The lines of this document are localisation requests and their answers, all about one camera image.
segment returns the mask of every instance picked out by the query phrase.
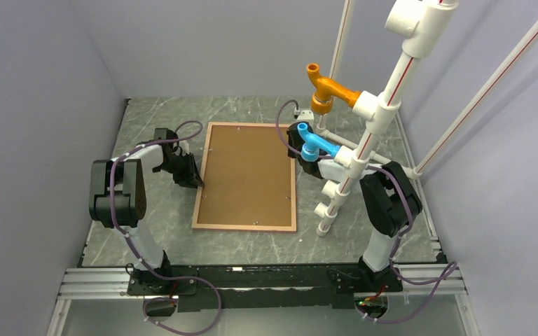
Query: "blue pipe fitting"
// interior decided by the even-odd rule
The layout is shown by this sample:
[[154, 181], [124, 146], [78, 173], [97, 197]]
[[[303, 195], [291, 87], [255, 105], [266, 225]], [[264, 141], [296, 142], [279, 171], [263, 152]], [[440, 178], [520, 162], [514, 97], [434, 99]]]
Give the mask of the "blue pipe fitting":
[[320, 136], [310, 133], [308, 131], [308, 124], [300, 122], [298, 124], [298, 133], [304, 140], [302, 146], [302, 159], [308, 162], [314, 162], [319, 159], [319, 152], [322, 149], [326, 151], [330, 156], [335, 157], [341, 146], [333, 145]]

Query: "marble tabletop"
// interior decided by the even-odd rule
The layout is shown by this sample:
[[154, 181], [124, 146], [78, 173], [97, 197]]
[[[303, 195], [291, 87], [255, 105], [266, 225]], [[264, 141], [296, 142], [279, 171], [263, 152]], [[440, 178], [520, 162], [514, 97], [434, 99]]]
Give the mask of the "marble tabletop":
[[[199, 168], [207, 123], [274, 123], [277, 110], [288, 99], [307, 108], [309, 97], [166, 97], [131, 99], [120, 126], [113, 155], [129, 151], [140, 141], [152, 138], [153, 130], [171, 130], [185, 120], [200, 120], [204, 131], [189, 141]], [[291, 123], [292, 109], [281, 120]], [[179, 136], [189, 135], [196, 125], [187, 125]], [[364, 124], [341, 101], [333, 106], [327, 127], [346, 139], [358, 142]], [[399, 127], [394, 121], [381, 136], [376, 152], [407, 165]], [[319, 217], [313, 213], [318, 202], [328, 204], [321, 194], [325, 180], [304, 174], [296, 166], [298, 231], [295, 233], [222, 232], [191, 229], [196, 190], [180, 188], [172, 177], [160, 172], [146, 174], [148, 211], [146, 222], [156, 241], [175, 265], [267, 264], [267, 263], [353, 263], [366, 249], [373, 230], [359, 186], [341, 207], [331, 230], [319, 237]], [[398, 254], [401, 262], [434, 261], [424, 214], [403, 239]], [[84, 266], [118, 266], [132, 262], [132, 256], [118, 235], [100, 223], [92, 223], [83, 258]]]

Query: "orange faucet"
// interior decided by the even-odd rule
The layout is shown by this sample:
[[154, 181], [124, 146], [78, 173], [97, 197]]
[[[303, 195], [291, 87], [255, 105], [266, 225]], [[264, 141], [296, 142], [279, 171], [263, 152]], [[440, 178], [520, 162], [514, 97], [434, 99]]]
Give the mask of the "orange faucet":
[[360, 91], [351, 91], [329, 77], [323, 77], [319, 73], [319, 65], [310, 63], [306, 66], [310, 82], [317, 88], [310, 100], [310, 109], [316, 114], [327, 114], [333, 108], [333, 96], [343, 100], [350, 107], [354, 107]]

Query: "cork board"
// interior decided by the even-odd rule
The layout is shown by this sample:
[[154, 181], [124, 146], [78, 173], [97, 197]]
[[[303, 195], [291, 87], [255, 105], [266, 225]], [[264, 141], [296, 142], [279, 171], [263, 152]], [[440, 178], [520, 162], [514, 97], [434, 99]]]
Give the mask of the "cork board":
[[295, 232], [295, 167], [275, 124], [210, 122], [193, 229]]

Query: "wooden frame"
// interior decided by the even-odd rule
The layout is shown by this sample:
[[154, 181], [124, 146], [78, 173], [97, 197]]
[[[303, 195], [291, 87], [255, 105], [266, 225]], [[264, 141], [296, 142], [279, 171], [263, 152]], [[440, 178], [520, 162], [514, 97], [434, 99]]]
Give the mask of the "wooden frame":
[[[207, 127], [207, 136], [205, 138], [205, 147], [203, 148], [203, 160], [201, 164], [200, 175], [205, 180], [205, 169], [207, 167], [207, 157], [209, 154], [209, 145], [212, 137], [214, 126], [234, 126], [234, 127], [275, 127], [275, 124], [258, 124], [253, 122], [209, 122]], [[289, 125], [281, 124], [280, 128], [287, 129]], [[265, 232], [295, 232], [296, 227], [296, 161], [290, 159], [290, 204], [291, 204], [291, 225], [290, 226], [267, 226], [267, 225], [242, 225], [242, 224], [210, 224], [199, 223], [199, 214], [201, 208], [201, 199], [203, 195], [203, 187], [197, 190], [197, 198], [195, 200], [195, 210], [193, 213], [193, 229], [203, 230], [238, 230], [238, 231], [265, 231]]]

